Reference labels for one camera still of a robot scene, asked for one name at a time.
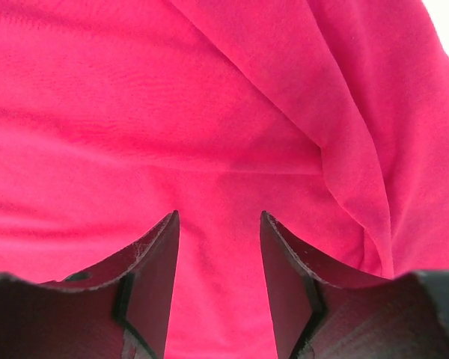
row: pink cloth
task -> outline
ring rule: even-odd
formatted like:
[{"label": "pink cloth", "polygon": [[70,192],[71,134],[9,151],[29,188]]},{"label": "pink cloth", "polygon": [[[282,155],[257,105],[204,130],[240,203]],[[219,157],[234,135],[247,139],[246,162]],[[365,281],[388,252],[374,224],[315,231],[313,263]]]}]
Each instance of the pink cloth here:
[{"label": "pink cloth", "polygon": [[60,280],[178,209],[167,358],[275,358],[270,211],[449,269],[449,58],[418,0],[0,0],[0,271]]}]

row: red fabric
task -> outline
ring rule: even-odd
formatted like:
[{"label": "red fabric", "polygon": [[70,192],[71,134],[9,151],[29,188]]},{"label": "red fabric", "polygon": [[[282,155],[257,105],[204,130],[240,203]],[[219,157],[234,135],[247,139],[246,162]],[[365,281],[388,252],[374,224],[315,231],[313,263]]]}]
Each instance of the red fabric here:
[{"label": "red fabric", "polygon": [[385,277],[449,269],[449,58],[418,0],[0,0],[0,271],[182,219],[167,358],[275,358],[270,211]]}]

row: red blanket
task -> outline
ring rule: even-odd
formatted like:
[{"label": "red blanket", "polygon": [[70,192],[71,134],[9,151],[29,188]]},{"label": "red blanket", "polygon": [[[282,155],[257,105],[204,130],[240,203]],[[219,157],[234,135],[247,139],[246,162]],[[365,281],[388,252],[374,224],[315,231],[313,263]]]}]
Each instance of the red blanket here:
[{"label": "red blanket", "polygon": [[0,0],[0,271],[182,219],[167,358],[275,358],[259,246],[449,269],[449,58],[418,0]]}]

